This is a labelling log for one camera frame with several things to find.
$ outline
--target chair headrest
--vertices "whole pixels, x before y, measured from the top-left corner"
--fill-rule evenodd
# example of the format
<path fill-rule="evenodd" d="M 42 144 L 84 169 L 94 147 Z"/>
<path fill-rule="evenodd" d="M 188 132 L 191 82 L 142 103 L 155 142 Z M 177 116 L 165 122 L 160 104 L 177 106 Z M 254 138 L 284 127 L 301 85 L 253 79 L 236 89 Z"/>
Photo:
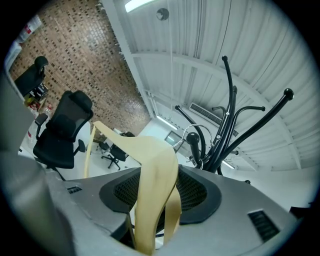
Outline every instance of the chair headrest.
<path fill-rule="evenodd" d="M 77 90 L 69 96 L 69 98 L 79 105 L 87 113 L 90 112 L 92 107 L 91 99 L 81 90 Z"/>

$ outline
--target black knob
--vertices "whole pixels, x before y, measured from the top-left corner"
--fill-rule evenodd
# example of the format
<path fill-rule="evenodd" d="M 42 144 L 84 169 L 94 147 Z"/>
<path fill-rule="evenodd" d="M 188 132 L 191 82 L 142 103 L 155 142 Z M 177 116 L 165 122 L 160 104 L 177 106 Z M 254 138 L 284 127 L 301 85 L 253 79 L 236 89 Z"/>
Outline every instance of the black knob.
<path fill-rule="evenodd" d="M 294 91 L 291 90 L 290 88 L 285 89 L 283 92 L 283 95 L 286 95 L 288 97 L 289 101 L 291 101 L 295 96 Z"/>
<path fill-rule="evenodd" d="M 186 142 L 189 145 L 197 145 L 200 141 L 200 137 L 197 133 L 195 132 L 190 132 L 187 136 L 186 136 Z"/>

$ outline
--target white ceiling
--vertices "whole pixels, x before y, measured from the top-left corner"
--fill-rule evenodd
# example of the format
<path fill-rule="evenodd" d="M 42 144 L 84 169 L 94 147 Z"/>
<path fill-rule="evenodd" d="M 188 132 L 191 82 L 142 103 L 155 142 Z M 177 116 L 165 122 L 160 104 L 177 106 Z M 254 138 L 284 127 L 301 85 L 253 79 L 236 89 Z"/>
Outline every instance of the white ceiling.
<path fill-rule="evenodd" d="M 229 157 L 232 164 L 256 171 L 318 164 L 318 71 L 299 32 L 273 4 L 156 0 L 126 13 L 128 0 L 102 2 L 151 116 L 156 113 L 184 129 L 188 122 L 176 117 L 176 104 L 188 109 L 194 102 L 209 111 L 226 107 L 228 79 L 221 60 L 226 55 L 238 88 L 236 110 L 265 106 L 268 111 L 285 88 L 295 94 L 267 125 L 239 145 L 242 154 Z M 169 10 L 168 20 L 157 19 L 160 8 Z M 239 136 L 265 113 L 243 112 L 235 127 Z M 214 114 L 221 117 L 220 111 Z"/>

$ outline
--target chair armrest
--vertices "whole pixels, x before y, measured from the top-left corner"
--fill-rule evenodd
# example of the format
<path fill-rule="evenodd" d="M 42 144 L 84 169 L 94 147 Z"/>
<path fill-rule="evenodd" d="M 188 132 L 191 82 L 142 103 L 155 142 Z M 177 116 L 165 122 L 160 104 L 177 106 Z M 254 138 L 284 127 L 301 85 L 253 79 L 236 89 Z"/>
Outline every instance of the chair armrest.
<path fill-rule="evenodd" d="M 73 152 L 73 155 L 75 156 L 79 151 L 84 153 L 86 152 L 86 146 L 85 143 L 83 142 L 83 140 L 79 139 L 78 140 L 78 147 L 76 148 L 76 150 Z"/>
<path fill-rule="evenodd" d="M 41 126 L 44 124 L 44 122 L 47 120 L 48 116 L 45 113 L 42 113 L 40 115 L 38 115 L 38 117 L 35 119 L 35 124 L 38 126 L 36 129 L 36 139 L 39 139 L 39 132 L 40 132 L 40 128 Z"/>

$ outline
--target light fixture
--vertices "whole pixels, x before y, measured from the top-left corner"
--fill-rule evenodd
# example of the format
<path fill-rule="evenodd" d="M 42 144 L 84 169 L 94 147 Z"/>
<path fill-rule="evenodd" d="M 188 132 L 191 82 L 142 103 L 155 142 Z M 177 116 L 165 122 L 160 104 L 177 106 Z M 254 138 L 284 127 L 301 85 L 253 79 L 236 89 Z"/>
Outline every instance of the light fixture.
<path fill-rule="evenodd" d="M 160 116 L 156 116 L 156 118 L 158 118 L 160 121 L 164 122 L 165 124 L 167 124 L 168 126 L 170 126 L 171 128 L 175 129 L 176 131 L 178 130 L 177 127 L 175 127 L 174 125 L 172 125 L 171 123 L 169 123 L 168 121 L 164 120 L 162 117 Z"/>
<path fill-rule="evenodd" d="M 154 0 L 131 0 L 130 2 L 127 2 L 124 7 L 127 13 L 131 12 L 132 10 L 145 5 L 149 2 L 152 2 Z"/>
<path fill-rule="evenodd" d="M 230 167 L 231 169 L 234 169 L 234 167 L 230 163 L 228 163 L 224 160 L 222 161 L 222 163 L 225 164 L 226 166 Z"/>

